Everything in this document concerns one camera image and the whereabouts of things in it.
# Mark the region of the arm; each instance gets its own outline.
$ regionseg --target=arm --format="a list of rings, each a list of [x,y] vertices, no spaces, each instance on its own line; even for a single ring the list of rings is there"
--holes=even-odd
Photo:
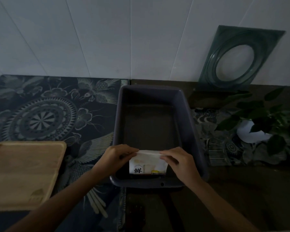
[[[160,153],[166,155],[160,158],[165,160],[177,177],[197,195],[225,231],[259,231],[201,179],[192,155],[180,147]]]
[[[74,206],[102,179],[120,169],[138,149],[128,145],[111,146],[106,149],[93,168],[84,173],[71,185],[31,211],[22,220],[11,226],[6,232],[54,231]]]

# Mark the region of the person's left arm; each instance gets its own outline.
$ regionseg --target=person's left arm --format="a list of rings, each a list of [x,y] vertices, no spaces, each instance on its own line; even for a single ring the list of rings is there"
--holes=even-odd
[[[74,206],[102,179],[120,169],[139,150],[128,145],[111,146],[106,149],[93,168],[79,179],[51,197],[38,209],[11,226],[6,232],[54,231]],[[122,154],[129,154],[120,159]]]

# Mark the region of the hand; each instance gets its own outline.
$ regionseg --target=hand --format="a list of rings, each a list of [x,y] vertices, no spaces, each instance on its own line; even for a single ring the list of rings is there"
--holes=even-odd
[[[110,146],[93,166],[91,171],[94,172],[95,175],[101,177],[101,179],[108,177],[131,160],[132,157],[136,156],[136,152],[138,151],[139,149],[129,147],[125,144]]]
[[[165,160],[173,169],[178,179],[187,187],[191,188],[196,183],[203,180],[194,164],[192,155],[185,152],[182,148],[176,147],[167,151],[160,151],[160,159]]]

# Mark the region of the rectangular plastic tub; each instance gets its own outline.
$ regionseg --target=rectangular plastic tub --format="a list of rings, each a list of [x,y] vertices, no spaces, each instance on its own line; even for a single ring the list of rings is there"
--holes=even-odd
[[[193,155],[201,177],[208,179],[207,164],[184,93],[176,87],[127,85],[119,91],[113,145],[140,150],[182,147]],[[125,164],[111,181],[119,187],[162,188],[184,184],[168,166],[166,175],[132,175]]]

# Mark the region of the person's left hand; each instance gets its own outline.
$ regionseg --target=person's left hand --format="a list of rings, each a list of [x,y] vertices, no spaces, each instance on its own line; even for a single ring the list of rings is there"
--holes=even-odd
[[[120,169],[132,157],[136,156],[136,152],[138,151],[139,149],[129,147],[126,144],[110,146],[93,166],[91,171],[101,179],[108,177]]]

